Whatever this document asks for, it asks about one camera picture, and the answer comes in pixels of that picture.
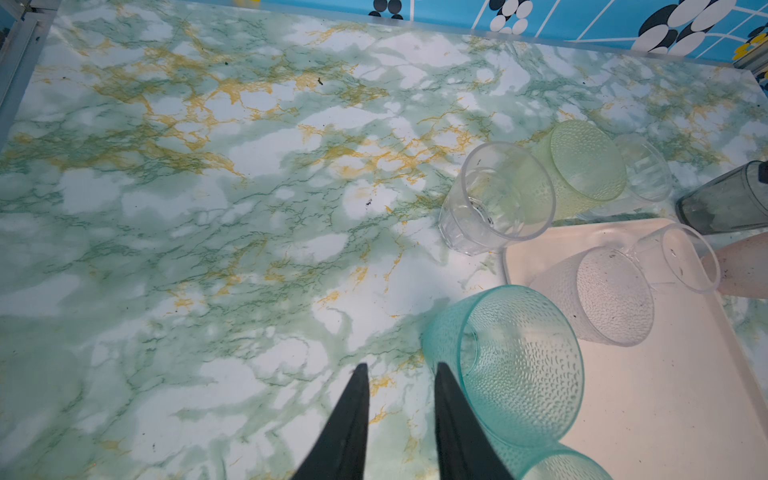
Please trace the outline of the clear smooth glass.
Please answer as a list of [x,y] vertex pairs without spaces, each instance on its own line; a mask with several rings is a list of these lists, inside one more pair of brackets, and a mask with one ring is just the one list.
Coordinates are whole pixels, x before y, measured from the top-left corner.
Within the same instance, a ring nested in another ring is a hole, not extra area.
[[450,249],[474,256],[540,236],[555,210],[554,185],[540,162],[517,145],[494,141],[466,158],[438,227]]

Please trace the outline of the clear ribbed glass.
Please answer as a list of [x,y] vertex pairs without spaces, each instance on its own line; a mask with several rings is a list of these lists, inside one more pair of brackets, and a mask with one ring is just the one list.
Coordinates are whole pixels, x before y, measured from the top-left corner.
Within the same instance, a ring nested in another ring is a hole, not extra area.
[[627,184],[617,199],[625,211],[662,202],[672,192],[672,174],[661,152],[645,137],[623,134],[614,139],[626,167]]

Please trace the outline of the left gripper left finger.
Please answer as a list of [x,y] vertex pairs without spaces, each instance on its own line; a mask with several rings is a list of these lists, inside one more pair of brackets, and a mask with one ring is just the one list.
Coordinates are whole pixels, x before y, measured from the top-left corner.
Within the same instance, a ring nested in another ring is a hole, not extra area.
[[360,363],[293,479],[363,478],[369,402],[368,366]]

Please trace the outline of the light green textured cup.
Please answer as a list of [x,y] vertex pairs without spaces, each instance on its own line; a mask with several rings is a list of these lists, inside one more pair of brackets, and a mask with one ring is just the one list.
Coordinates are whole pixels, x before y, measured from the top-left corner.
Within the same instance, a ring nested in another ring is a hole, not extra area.
[[626,167],[617,145],[587,121],[558,123],[531,152],[552,180],[555,220],[606,204],[618,198],[626,187]]

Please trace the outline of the clear faceted glass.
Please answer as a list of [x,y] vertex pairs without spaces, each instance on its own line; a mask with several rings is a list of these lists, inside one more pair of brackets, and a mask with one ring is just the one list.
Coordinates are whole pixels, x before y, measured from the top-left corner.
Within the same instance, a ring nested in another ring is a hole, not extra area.
[[709,294],[720,285],[721,268],[709,242],[693,228],[674,223],[625,250],[654,293]]

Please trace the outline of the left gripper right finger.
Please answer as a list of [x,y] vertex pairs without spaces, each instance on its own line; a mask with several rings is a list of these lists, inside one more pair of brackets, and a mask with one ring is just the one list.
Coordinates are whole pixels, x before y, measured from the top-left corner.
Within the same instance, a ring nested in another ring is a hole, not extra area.
[[449,366],[437,365],[435,435],[441,479],[512,479]]

